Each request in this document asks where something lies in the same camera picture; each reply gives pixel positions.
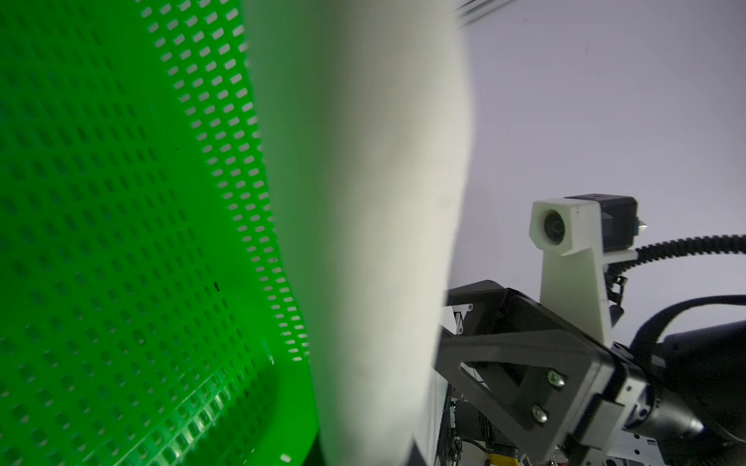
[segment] gray background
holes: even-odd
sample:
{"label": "gray background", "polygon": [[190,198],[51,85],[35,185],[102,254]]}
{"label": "gray background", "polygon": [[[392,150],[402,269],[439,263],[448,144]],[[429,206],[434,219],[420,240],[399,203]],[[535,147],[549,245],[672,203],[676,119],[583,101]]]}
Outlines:
{"label": "gray background", "polygon": [[[449,286],[489,278],[538,299],[528,221],[544,198],[636,197],[636,246],[746,233],[746,1],[516,0],[463,31],[477,134]],[[627,276],[622,343],[669,304],[746,292],[746,257]],[[700,308],[669,332],[743,318]]]}

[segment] black cable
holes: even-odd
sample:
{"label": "black cable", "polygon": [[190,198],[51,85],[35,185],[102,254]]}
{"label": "black cable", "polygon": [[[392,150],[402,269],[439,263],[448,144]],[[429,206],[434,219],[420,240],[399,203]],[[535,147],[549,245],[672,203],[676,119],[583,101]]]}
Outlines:
{"label": "black cable", "polygon": [[618,277],[636,265],[671,257],[694,256],[696,254],[746,254],[746,235],[698,236],[697,238],[677,239],[643,246],[637,248],[636,251],[636,260],[610,264],[607,273]]}
{"label": "black cable", "polygon": [[630,345],[630,353],[635,356],[639,364],[648,366],[650,364],[653,349],[658,342],[658,338],[663,334],[663,330],[679,314],[691,309],[692,307],[706,306],[708,304],[732,304],[735,306],[746,306],[746,295],[724,295],[698,297],[688,301],[683,301],[673,306],[665,308],[653,317],[648,319],[635,335],[635,339]]}
{"label": "black cable", "polygon": [[624,315],[624,309],[618,304],[612,304],[609,306],[609,314],[611,315],[611,326],[614,327],[621,316]]}
{"label": "black cable", "polygon": [[462,438],[461,441],[464,441],[467,444],[474,445],[476,448],[479,448],[480,450],[482,450],[483,452],[487,453],[488,455],[492,455],[494,453],[493,451],[487,450],[485,447],[479,445],[479,442],[477,442],[476,440],[471,440],[470,438]]}

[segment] screw head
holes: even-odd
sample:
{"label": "screw head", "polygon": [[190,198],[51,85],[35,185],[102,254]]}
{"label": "screw head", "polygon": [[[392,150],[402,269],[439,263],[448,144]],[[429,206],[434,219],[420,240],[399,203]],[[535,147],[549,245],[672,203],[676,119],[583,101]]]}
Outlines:
{"label": "screw head", "polygon": [[549,419],[546,411],[544,411],[539,405],[531,406],[531,415],[533,416],[533,419],[539,424],[543,424],[547,421],[547,419]]}
{"label": "screw head", "polygon": [[565,386],[565,377],[554,369],[550,369],[549,372],[547,372],[547,381],[557,388]]}

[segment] green perforated basket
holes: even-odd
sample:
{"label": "green perforated basket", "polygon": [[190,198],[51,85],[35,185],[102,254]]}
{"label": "green perforated basket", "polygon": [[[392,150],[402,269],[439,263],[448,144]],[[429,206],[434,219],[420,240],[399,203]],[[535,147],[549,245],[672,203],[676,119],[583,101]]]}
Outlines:
{"label": "green perforated basket", "polygon": [[302,464],[239,0],[0,8],[0,464]]}

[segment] white fabric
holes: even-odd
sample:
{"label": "white fabric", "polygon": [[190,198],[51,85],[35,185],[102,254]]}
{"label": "white fabric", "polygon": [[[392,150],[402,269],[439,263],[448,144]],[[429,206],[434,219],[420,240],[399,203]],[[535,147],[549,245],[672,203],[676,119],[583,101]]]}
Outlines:
{"label": "white fabric", "polygon": [[470,152],[454,15],[432,0],[245,4],[325,457],[397,466],[424,405]]}
{"label": "white fabric", "polygon": [[[451,333],[458,331],[452,307],[442,308],[440,324]],[[436,462],[435,455],[440,434],[440,421],[443,416],[447,391],[448,382],[435,369],[432,369],[430,371],[430,381],[427,384],[424,408],[414,430],[417,448],[419,448],[422,458],[428,466],[434,465]]]}

